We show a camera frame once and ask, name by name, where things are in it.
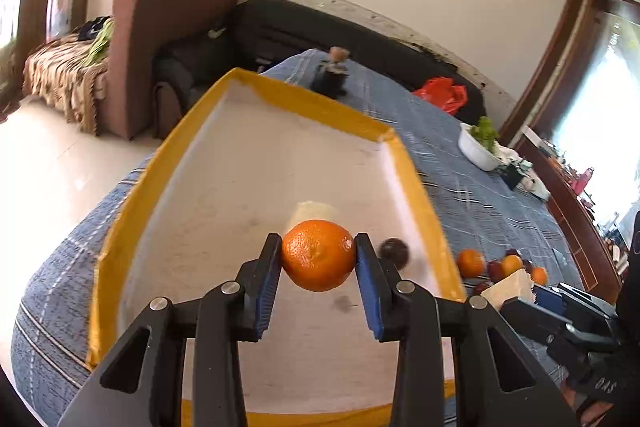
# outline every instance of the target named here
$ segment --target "brown armchair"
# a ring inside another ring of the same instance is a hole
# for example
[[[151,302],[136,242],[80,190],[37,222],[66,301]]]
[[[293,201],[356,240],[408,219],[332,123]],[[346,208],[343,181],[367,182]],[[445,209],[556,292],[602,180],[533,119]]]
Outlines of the brown armchair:
[[[97,101],[100,130],[126,139],[151,124],[152,60],[164,44],[206,31],[238,0],[113,0],[106,96]]]

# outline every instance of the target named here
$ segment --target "green vegetable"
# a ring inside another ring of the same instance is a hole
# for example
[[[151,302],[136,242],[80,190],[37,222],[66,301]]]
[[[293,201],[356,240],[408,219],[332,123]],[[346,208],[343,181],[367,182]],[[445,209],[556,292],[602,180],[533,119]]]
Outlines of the green vegetable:
[[[94,43],[89,48],[89,52],[82,62],[83,66],[93,66],[104,60],[109,54],[109,45],[113,36],[113,18],[104,23],[102,29],[95,38]]]
[[[498,133],[495,132],[494,126],[486,116],[481,116],[478,120],[478,125],[469,129],[469,134],[473,136],[476,141],[487,149],[491,154],[494,153],[495,139],[498,137]]]

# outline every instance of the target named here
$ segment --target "metal screw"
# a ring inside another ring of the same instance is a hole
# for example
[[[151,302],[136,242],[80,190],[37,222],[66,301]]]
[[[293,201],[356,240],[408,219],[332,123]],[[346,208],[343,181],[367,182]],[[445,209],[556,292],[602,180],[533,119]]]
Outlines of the metal screw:
[[[153,299],[149,303],[149,307],[153,311],[159,312],[160,310],[164,310],[166,308],[167,304],[169,304],[169,301],[167,299],[165,299],[164,297],[156,297],[155,299]]]
[[[233,295],[240,291],[240,285],[236,281],[227,281],[222,285],[222,293],[225,295]]]
[[[484,310],[488,302],[484,297],[481,297],[479,295],[474,295],[469,299],[469,304],[475,310]]]
[[[400,281],[398,284],[396,284],[396,290],[405,295],[408,293],[413,293],[415,290],[415,284],[411,281]]]

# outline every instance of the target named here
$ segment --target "wooden cabinet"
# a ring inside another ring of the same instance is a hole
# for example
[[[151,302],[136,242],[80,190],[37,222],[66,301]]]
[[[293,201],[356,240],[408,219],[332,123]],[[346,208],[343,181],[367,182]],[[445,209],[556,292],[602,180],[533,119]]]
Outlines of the wooden cabinet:
[[[516,151],[533,163],[534,170],[551,193],[547,203],[549,212],[564,233],[585,290],[614,304],[622,281],[591,216],[551,160],[528,139],[523,138]]]

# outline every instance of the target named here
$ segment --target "red plastic bag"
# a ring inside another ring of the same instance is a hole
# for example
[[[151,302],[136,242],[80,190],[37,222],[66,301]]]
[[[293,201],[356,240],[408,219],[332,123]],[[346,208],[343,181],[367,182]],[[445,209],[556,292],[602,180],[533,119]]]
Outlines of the red plastic bag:
[[[455,116],[468,100],[466,87],[454,86],[453,79],[444,76],[427,80],[424,86],[414,91],[414,95],[433,103],[451,116]]]

